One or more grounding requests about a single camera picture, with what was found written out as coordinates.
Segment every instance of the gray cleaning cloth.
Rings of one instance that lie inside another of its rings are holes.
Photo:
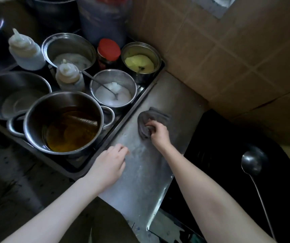
[[[155,120],[167,126],[171,119],[171,115],[165,114],[154,107],[150,107],[148,111],[141,112],[138,115],[137,122],[138,133],[143,140],[150,138],[151,131],[155,130],[154,126],[145,126],[149,119]]]

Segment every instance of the red lid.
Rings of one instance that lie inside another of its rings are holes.
[[[111,5],[119,5],[124,3],[126,0],[98,0],[98,1]]]
[[[116,61],[121,53],[119,45],[108,38],[102,38],[100,40],[98,52],[109,61]]]

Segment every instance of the forearm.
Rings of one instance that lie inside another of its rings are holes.
[[[172,145],[161,152],[208,243],[274,242],[222,187]]]
[[[59,242],[76,217],[100,193],[97,186],[86,179],[77,180],[52,204],[3,242]]]

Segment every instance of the pot handle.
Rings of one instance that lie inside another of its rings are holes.
[[[102,109],[106,109],[106,110],[108,110],[109,112],[110,112],[110,114],[111,114],[111,121],[110,121],[110,123],[108,123],[108,124],[105,124],[103,127],[102,127],[102,129],[103,130],[105,130],[105,129],[107,129],[110,125],[112,125],[112,123],[115,121],[115,113],[114,113],[114,111],[110,108],[110,107],[107,107],[107,106],[100,106]]]
[[[26,112],[27,111],[20,111],[16,116],[8,119],[7,121],[7,130],[10,132],[10,134],[12,134],[15,137],[25,138],[24,133],[20,133],[14,129],[13,123],[21,116],[25,116]]]

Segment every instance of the hand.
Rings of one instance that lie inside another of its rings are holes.
[[[156,131],[153,131],[151,134],[152,143],[160,152],[162,152],[164,148],[171,144],[167,127],[155,120],[150,120],[145,124],[145,126],[148,125],[155,127]]]
[[[126,166],[125,156],[127,153],[127,147],[117,144],[103,151],[94,161],[85,177],[95,183],[99,188],[99,193],[119,179]]]

